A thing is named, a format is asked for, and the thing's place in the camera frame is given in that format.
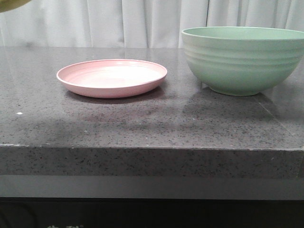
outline granite countertop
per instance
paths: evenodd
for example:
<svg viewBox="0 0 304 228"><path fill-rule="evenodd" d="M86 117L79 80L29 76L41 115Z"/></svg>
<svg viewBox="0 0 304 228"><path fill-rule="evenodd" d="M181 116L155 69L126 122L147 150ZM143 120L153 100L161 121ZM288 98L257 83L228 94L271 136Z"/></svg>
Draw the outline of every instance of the granite countertop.
<svg viewBox="0 0 304 228"><path fill-rule="evenodd" d="M168 74L121 99L76 95L56 79L72 63L110 58ZM182 49L2 47L0 174L299 180L303 75L304 61L278 86L235 97L202 85Z"/></svg>

